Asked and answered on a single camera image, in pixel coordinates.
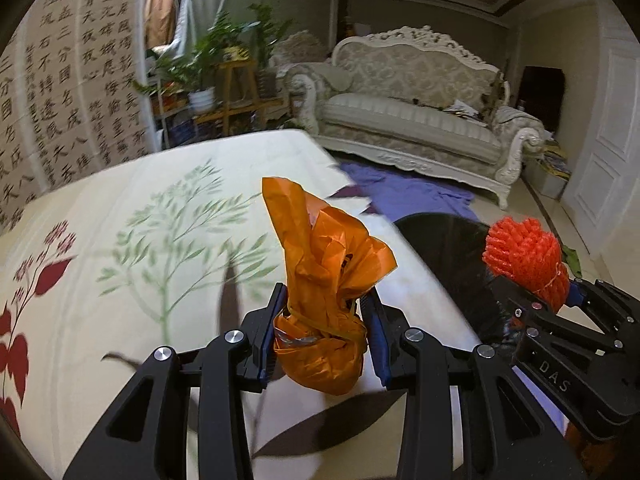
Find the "orange plastic bag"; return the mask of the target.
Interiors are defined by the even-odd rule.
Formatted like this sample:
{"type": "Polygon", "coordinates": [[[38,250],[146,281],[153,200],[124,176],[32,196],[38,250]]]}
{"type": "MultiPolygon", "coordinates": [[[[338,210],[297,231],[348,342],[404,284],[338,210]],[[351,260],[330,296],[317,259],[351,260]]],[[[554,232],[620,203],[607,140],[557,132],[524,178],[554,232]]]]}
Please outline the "orange plastic bag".
{"type": "Polygon", "coordinates": [[[264,177],[262,199],[288,288],[272,322],[274,352],[293,382],[344,396],[358,382],[367,350],[355,302],[396,269],[395,256],[360,220],[296,182],[264,177]]]}

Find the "black lined trash bin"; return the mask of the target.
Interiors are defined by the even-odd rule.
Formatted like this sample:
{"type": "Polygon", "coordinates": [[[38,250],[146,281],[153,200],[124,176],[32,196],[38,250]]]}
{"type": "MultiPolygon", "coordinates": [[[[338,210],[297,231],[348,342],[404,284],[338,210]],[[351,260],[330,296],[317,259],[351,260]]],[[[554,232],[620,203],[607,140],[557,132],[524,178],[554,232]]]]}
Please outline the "black lined trash bin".
{"type": "Polygon", "coordinates": [[[488,288],[483,261],[489,226],[443,212],[409,214],[395,222],[400,234],[444,286],[483,344],[510,356],[520,331],[488,288]]]}

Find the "white panel door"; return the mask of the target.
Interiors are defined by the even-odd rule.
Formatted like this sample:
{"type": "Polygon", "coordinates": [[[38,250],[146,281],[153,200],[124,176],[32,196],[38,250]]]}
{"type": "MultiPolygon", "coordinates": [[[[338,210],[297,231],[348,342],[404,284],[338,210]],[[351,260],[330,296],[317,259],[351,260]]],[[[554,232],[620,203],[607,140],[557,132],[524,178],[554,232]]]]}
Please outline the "white panel door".
{"type": "Polygon", "coordinates": [[[639,177],[639,41],[611,0],[597,6],[599,75],[586,140],[562,205],[590,255],[620,224],[639,177]]]}

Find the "grey storage box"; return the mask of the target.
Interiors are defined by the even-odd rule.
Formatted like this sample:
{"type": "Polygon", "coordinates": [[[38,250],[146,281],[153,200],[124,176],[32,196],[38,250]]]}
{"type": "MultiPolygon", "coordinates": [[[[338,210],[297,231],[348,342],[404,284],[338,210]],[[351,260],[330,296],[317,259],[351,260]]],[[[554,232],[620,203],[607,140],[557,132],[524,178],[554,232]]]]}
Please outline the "grey storage box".
{"type": "Polygon", "coordinates": [[[558,200],[572,172],[560,144],[547,141],[541,152],[526,156],[523,174],[524,179],[538,194],[558,200]]]}

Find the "floral cream tablecloth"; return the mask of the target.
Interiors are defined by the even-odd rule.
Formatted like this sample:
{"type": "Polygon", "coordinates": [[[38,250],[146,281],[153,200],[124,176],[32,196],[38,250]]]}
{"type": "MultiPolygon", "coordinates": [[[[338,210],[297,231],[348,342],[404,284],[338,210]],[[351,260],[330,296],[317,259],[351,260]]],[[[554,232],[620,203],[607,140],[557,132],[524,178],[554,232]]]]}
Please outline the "floral cream tablecloth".
{"type": "Polygon", "coordinates": [[[1,239],[1,407],[62,477],[157,347],[204,347],[285,278],[262,200],[284,177],[392,248],[386,304],[446,346],[477,336],[390,220],[306,133],[263,132],[126,162],[41,197],[1,239]]]}

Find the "black television screen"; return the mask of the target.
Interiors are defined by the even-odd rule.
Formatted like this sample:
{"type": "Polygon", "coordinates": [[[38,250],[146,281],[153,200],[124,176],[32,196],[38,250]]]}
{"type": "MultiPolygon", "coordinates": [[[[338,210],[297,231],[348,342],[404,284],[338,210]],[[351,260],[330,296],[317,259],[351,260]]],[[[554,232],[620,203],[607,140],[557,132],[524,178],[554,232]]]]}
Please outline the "black television screen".
{"type": "Polygon", "coordinates": [[[538,118],[544,128],[556,133],[565,93],[565,75],[559,68],[525,66],[516,108],[538,118]]]}

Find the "purple cloth on floor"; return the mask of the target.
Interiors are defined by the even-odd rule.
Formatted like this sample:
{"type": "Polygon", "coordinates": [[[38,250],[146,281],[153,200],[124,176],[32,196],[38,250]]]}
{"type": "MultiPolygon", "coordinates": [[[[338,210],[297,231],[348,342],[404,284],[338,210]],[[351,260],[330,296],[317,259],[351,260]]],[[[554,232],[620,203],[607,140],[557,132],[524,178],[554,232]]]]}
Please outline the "purple cloth on floor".
{"type": "Polygon", "coordinates": [[[471,209],[474,194],[463,188],[361,162],[340,162],[340,168],[354,184],[341,188],[332,197],[366,198],[364,214],[382,214],[393,222],[410,214],[451,214],[478,220],[471,209]]]}

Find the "ornate white sofa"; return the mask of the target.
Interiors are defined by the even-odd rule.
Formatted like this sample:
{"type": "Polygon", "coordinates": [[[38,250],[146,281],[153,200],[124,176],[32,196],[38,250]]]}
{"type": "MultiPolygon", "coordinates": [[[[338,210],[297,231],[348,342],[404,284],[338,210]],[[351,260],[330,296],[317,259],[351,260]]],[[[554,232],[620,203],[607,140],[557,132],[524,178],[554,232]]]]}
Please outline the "ornate white sofa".
{"type": "Polygon", "coordinates": [[[348,37],[283,83],[322,148],[480,188],[500,208],[544,147],[544,125],[509,106],[501,70],[428,26],[348,37]]]}

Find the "wooden plant stand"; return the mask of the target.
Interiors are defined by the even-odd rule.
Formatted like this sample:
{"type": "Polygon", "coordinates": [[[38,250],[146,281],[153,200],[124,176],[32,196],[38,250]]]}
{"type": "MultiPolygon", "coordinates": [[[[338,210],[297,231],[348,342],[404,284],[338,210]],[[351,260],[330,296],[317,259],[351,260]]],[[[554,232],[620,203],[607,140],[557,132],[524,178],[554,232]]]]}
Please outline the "wooden plant stand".
{"type": "Polygon", "coordinates": [[[214,74],[215,106],[209,112],[193,116],[195,131],[202,125],[218,125],[223,136],[230,136],[232,119],[238,115],[254,116],[259,128],[265,129],[268,114],[284,109],[282,96],[267,99],[259,94],[257,63],[251,58],[222,62],[215,67],[214,74]]]}

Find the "white potted green plant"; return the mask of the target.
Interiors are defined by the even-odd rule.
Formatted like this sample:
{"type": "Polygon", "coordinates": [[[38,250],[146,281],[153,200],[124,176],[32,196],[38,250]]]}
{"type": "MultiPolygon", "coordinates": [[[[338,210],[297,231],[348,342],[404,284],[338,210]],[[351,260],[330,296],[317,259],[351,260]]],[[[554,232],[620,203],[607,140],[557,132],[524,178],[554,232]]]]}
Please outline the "white potted green plant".
{"type": "Polygon", "coordinates": [[[171,90],[186,94],[194,115],[207,114],[216,106],[217,66],[224,62],[229,49],[235,49],[242,55],[248,53],[244,39],[253,27],[250,22],[232,21],[227,12],[222,12],[190,52],[173,58],[162,55],[155,61],[153,75],[156,84],[142,84],[134,80],[132,86],[150,96],[162,93],[157,89],[158,84],[170,84],[171,90]]]}

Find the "tall dark green plant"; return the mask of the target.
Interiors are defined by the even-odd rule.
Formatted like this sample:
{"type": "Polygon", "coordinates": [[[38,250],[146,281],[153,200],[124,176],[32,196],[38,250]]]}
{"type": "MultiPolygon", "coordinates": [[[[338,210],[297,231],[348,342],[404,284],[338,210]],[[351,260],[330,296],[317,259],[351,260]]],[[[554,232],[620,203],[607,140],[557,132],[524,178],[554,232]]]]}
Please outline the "tall dark green plant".
{"type": "Polygon", "coordinates": [[[265,3],[252,3],[248,10],[254,15],[250,23],[250,46],[256,60],[258,96],[264,100],[275,99],[278,95],[277,72],[269,65],[269,61],[277,43],[283,39],[294,20],[287,18],[284,21],[275,21],[272,6],[265,3]]]}

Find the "calligraphy wall scroll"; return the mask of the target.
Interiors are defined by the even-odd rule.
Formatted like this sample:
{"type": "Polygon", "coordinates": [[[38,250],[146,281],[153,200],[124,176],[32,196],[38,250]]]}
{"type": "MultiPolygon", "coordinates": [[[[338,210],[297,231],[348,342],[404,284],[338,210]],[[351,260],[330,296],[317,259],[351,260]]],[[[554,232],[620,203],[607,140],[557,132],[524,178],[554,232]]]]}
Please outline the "calligraphy wall scroll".
{"type": "Polygon", "coordinates": [[[35,0],[1,55],[1,229],[36,198],[160,148],[142,0],[35,0]]]}

